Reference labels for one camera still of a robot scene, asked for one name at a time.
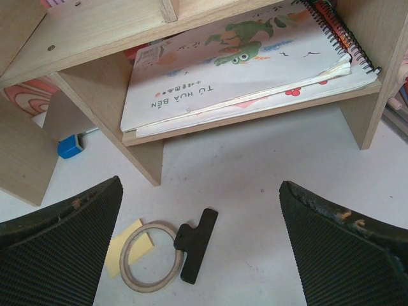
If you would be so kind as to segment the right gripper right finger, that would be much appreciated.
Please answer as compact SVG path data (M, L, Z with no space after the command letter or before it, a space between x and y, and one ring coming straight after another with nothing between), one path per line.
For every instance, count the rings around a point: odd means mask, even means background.
M279 201L307 305L407 305L407 230L291 181Z

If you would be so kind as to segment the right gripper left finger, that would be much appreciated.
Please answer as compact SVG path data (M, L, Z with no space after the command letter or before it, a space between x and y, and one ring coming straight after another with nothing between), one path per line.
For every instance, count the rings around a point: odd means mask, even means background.
M92 305L119 214L114 176L1 223L1 305Z

